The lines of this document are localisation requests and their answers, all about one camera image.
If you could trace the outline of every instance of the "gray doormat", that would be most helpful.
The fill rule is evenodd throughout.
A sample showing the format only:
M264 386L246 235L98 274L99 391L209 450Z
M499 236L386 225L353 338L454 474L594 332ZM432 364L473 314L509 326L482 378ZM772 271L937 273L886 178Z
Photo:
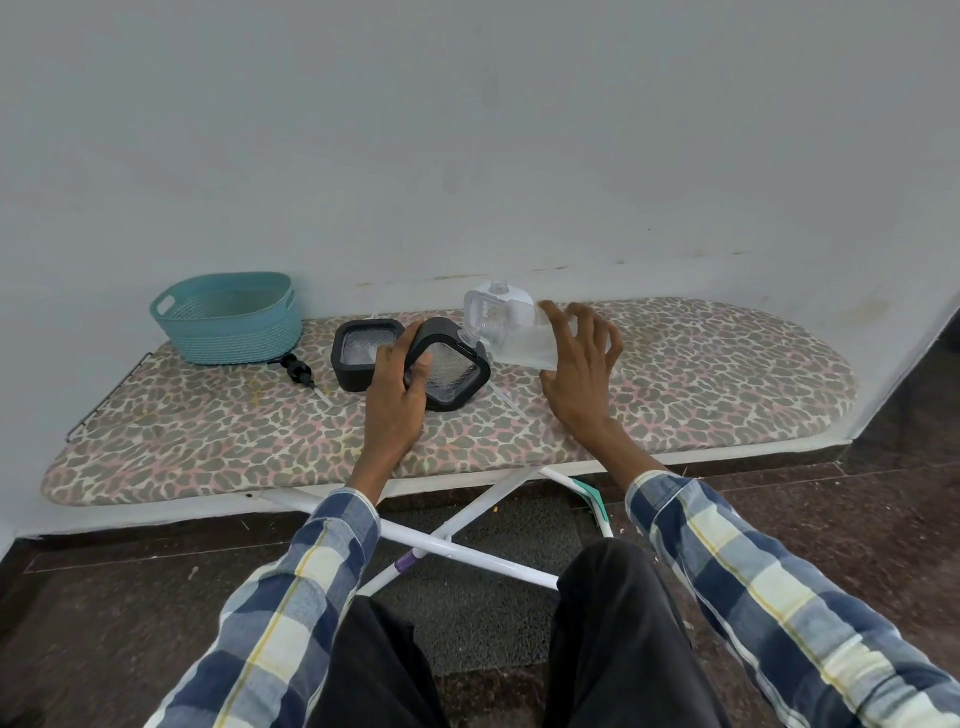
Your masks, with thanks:
M388 520L430 533L459 507L392 513ZM501 503L454 542L560 575L582 548L563 496ZM364 582L407 551L380 541ZM375 599L416 626L434 672L447 675L546 662L557 593L441 556L426 556Z

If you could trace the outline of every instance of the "hand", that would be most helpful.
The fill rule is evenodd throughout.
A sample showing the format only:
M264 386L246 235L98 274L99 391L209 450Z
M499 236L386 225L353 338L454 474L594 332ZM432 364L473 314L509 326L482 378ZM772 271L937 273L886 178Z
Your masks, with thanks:
M611 420L610 372L623 352L623 340L613 324L582 303L572 303L566 312L552 301L541 301L540 308L553 325L558 360L556 373L540 372L543 393L557 419L593 452ZM577 317L576 338L568 322L571 315Z
M430 354L414 365L410 388L403 383L407 353L423 320L407 327L393 345L376 350L373 384L367 390L363 453L348 484L374 503L396 465L420 438L426 411Z

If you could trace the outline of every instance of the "dark tile floor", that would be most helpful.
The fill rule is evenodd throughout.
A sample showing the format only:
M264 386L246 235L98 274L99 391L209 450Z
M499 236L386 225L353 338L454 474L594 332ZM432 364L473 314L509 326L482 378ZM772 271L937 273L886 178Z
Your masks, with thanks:
M741 516L960 674L960 353L931 350L849 448L677 470L708 480ZM610 504L614 534L648 547L609 480L587 479ZM433 503L396 498L382 510L475 496L457 493ZM555 493L542 484L515 497ZM598 538L583 503L572 499L570 507L581 540ZM142 725L213 639L228 594L282 553L303 518L254 515L18 542L0 566L0 725ZM664 580L733 725L777 725L692 599L670 574ZM532 728L545 678L545 667L533 665L451 674L438 685L455 726Z

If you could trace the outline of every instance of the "shirt sleeve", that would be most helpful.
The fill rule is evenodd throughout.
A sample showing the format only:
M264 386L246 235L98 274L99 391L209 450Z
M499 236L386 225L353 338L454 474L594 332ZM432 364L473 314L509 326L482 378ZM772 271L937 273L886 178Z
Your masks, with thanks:
M645 473L631 520L788 726L960 726L960 685L699 480Z
M147 728L302 728L379 537L366 497L349 488L330 493L290 550L228 599L216 642Z

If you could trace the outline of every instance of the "ironing board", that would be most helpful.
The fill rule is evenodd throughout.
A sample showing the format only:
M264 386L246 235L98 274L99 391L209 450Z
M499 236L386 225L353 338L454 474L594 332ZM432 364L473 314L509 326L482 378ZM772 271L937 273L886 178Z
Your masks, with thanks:
M847 362L775 316L681 298L591 305L624 340L611 380L613 415L652 454L812 437L854 401ZM392 317L406 324L437 315L461 321L460 311ZM329 365L334 333L352 318L304 322L294 349L330 405L282 371L198 367L163 345L72 433L42 493L63 505L98 506L255 491L312 512L319 499L301 488L345 483L363 446L363 396L340 390ZM373 590L424 552L555 588L555 576L450 539L535 477L585 497L611 536L596 494L552 467L590 459L550 413L538 372L494 365L491 384L463 409L426 413L423 435L394 478L500 473L499 480L434 534L383 521L384 538L413 550L396 573L374 579Z

